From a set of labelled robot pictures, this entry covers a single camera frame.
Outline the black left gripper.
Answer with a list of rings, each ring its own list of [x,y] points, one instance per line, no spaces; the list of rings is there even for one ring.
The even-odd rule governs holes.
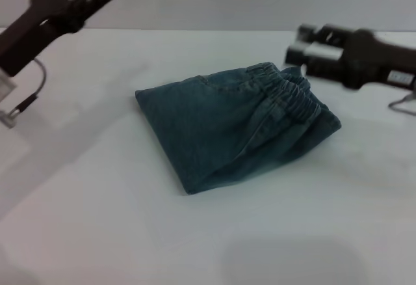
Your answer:
[[[16,76],[54,40],[81,30],[112,0],[30,0],[28,9],[1,33],[1,69]]]

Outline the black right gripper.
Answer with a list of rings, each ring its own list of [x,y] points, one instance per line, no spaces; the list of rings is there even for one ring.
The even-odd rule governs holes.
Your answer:
[[[415,88],[415,50],[383,42],[370,31],[303,24],[297,30],[296,41],[343,49],[340,60],[335,60],[308,55],[304,47],[289,46],[284,63],[304,66],[311,77],[342,79],[341,83],[350,89],[360,89],[367,83]]]

